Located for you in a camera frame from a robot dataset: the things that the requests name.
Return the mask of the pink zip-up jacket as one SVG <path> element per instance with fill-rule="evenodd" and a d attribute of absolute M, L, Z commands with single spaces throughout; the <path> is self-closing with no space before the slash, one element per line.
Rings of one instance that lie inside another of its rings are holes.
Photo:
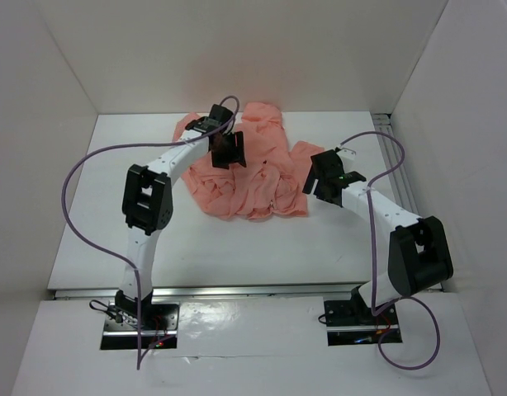
<path fill-rule="evenodd" d="M 235 128 L 244 133 L 245 167 L 215 168 L 207 154 L 182 174 L 200 209 L 220 219 L 306 217 L 311 157 L 325 149 L 302 140 L 290 147 L 281 111 L 262 102 L 248 103 Z"/>

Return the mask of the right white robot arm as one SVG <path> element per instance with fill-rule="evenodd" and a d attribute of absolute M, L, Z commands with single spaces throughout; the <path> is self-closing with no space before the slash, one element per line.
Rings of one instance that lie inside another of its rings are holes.
<path fill-rule="evenodd" d="M 411 297 L 453 276 L 442 222 L 411 213 L 368 187 L 363 175 L 345 171 L 336 150 L 311 157 L 303 192 L 353 212 L 388 242 L 386 270 L 375 281 L 353 288 L 350 300 L 340 309 L 328 311 L 328 325 L 370 324 L 384 304 Z"/>

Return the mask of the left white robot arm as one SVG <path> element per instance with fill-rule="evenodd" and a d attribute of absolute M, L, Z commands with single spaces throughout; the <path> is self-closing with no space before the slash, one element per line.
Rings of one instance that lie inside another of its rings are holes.
<path fill-rule="evenodd" d="M 133 265 L 125 269 L 115 305 L 134 329 L 154 323 L 152 268 L 159 235 L 173 216 L 175 182 L 208 153 L 215 167 L 246 165 L 244 136 L 232 131 L 234 123 L 233 113 L 225 109 L 192 120 L 174 147 L 144 166 L 131 166 L 127 172 L 122 213 L 129 227 L 127 256 Z"/>

